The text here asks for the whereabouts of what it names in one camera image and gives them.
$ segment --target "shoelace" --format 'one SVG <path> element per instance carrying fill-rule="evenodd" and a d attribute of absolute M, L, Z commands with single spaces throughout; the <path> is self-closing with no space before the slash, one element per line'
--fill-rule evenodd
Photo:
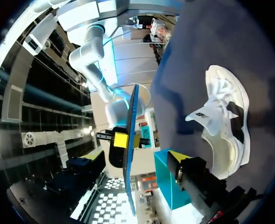
<path fill-rule="evenodd" d="M 224 116 L 228 117 L 226 96 L 235 92 L 231 83 L 225 79 L 216 78 L 212 83 L 212 94 L 208 96 L 204 106 L 213 105 L 222 109 Z"/>

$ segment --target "cyan box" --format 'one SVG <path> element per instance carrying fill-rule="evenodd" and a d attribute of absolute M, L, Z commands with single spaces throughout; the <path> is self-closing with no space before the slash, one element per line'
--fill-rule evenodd
<path fill-rule="evenodd" d="M 189 194 L 181 191 L 175 177 L 167 168 L 167 152 L 165 149 L 154 153 L 156 180 L 171 210 L 180 208 L 191 202 Z"/>

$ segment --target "black logo on shoe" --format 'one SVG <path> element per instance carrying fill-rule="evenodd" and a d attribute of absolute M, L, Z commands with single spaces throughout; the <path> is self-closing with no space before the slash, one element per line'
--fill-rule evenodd
<path fill-rule="evenodd" d="M 203 113 L 196 113 L 195 115 L 198 115 L 201 118 L 208 118 L 208 116 L 204 115 Z"/>
<path fill-rule="evenodd" d="M 244 133 L 241 129 L 244 124 L 244 110 L 232 101 L 227 105 L 227 110 L 238 116 L 231 119 L 232 133 L 236 139 L 244 144 Z"/>

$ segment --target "shoe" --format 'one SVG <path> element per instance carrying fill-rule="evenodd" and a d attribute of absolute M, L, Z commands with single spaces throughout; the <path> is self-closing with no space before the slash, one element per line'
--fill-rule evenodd
<path fill-rule="evenodd" d="M 206 87 L 208 101 L 186 121 L 195 120 L 204 127 L 202 138 L 213 150 L 211 173 L 225 179 L 249 162 L 249 99 L 240 81 L 218 65 L 206 71 Z"/>

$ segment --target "white robotic arm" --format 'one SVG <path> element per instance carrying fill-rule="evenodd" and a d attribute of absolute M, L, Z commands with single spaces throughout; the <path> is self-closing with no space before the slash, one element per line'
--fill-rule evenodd
<path fill-rule="evenodd" d="M 103 35 L 104 27 L 101 25 L 92 25 L 87 29 L 85 44 L 71 52 L 69 56 L 70 65 L 87 80 L 94 85 L 101 99 L 108 103 L 105 107 L 105 113 L 110 127 L 125 126 L 127 122 L 127 113 L 130 103 L 130 94 L 120 88 L 110 88 L 101 73 L 94 65 L 95 62 L 104 57 Z M 137 116 L 143 115 L 145 104 L 139 98 L 137 106 Z"/>

